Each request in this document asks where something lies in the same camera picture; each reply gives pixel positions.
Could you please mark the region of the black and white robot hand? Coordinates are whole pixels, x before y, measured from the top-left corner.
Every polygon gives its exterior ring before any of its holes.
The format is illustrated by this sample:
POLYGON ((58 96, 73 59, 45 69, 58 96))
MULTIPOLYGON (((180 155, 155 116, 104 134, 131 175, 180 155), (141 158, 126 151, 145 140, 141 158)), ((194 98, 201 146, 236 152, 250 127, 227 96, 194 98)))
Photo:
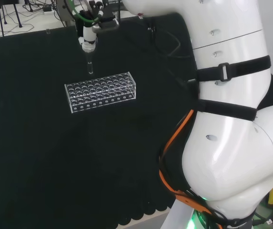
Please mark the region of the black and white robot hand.
POLYGON ((85 53, 95 51, 98 34, 119 26, 108 0, 75 0, 72 13, 78 40, 85 53))

